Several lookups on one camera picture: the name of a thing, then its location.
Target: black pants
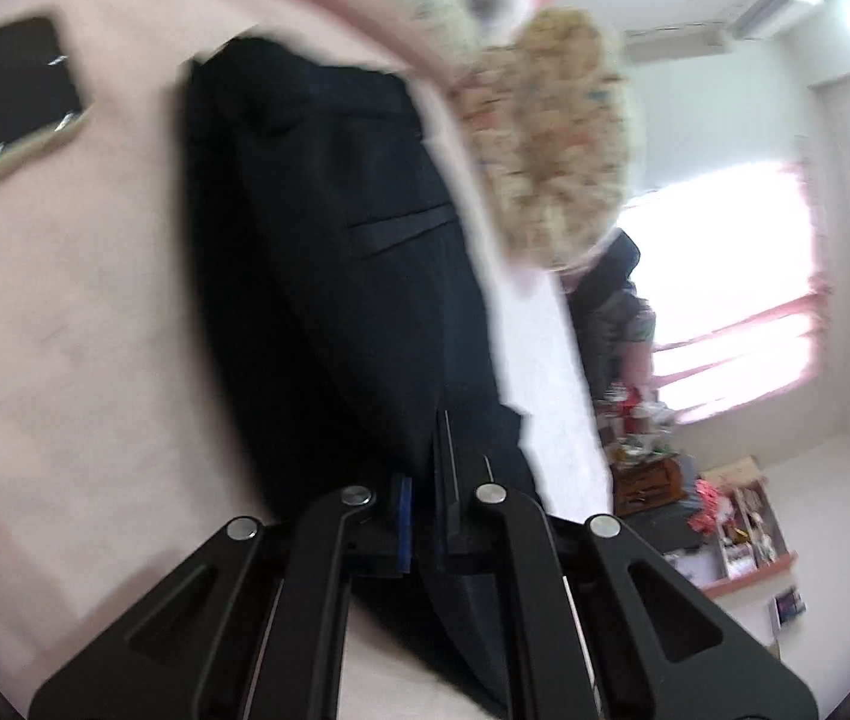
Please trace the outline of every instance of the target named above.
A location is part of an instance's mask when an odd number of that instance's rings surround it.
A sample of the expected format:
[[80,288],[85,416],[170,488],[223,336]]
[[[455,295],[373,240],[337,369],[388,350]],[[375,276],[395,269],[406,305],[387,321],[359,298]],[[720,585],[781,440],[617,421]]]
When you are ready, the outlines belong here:
[[[495,480],[535,495],[455,207],[404,82],[238,39],[191,68],[184,137],[199,312],[272,512],[296,517],[371,463],[412,477],[426,517],[439,408]],[[356,595],[504,714],[494,582],[444,575],[417,547],[407,579],[358,581]]]

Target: silver screw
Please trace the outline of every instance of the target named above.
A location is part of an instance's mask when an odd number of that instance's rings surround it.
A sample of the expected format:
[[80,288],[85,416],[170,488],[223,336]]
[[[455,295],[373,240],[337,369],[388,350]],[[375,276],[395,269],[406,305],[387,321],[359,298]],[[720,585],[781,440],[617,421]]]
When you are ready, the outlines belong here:
[[361,485],[349,485],[341,490],[341,502],[345,506],[364,506],[371,500],[371,490]]
[[599,514],[588,527],[591,528],[592,533],[601,538],[615,538],[621,533],[621,523],[615,517],[609,517],[608,514]]
[[496,485],[494,482],[489,482],[475,490],[474,497],[479,499],[481,503],[503,503],[505,498],[508,498],[508,490],[505,490],[501,485]]
[[248,541],[258,533],[258,523],[251,517],[236,517],[228,523],[225,533],[235,541]]

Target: bright window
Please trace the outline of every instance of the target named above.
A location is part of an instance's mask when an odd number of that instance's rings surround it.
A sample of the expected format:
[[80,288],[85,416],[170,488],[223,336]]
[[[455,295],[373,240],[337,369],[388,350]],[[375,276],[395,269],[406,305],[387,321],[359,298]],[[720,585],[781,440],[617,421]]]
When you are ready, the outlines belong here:
[[754,163],[636,199],[620,227],[657,314],[655,384],[692,422],[795,386],[821,356],[827,287],[799,165]]

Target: white sheet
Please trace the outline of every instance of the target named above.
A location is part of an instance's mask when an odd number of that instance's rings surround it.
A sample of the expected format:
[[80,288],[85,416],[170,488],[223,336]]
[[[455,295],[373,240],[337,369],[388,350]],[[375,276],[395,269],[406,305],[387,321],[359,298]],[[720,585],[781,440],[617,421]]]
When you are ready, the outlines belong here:
[[[49,7],[93,108],[76,141],[0,184],[0,689],[22,711],[224,522],[264,514],[184,282],[180,65],[255,26],[325,61],[402,69],[298,0],[0,0],[0,21]],[[548,507],[576,520],[605,511],[607,475],[555,280],[501,259],[449,110],[426,82],[414,87]],[[365,615],[353,611],[346,646],[342,718],[481,716]]]

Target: shelf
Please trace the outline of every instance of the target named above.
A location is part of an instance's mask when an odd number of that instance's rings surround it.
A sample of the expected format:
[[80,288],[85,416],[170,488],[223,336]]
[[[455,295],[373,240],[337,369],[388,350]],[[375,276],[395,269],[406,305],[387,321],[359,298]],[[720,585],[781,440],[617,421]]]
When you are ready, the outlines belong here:
[[775,560],[775,562],[763,565],[761,568],[756,568],[738,579],[719,579],[711,584],[705,584],[701,591],[709,598],[720,598],[722,595],[728,595],[737,590],[750,587],[753,584],[758,584],[759,581],[771,579],[773,576],[782,574],[788,571],[794,562],[798,560],[798,553],[788,552]]

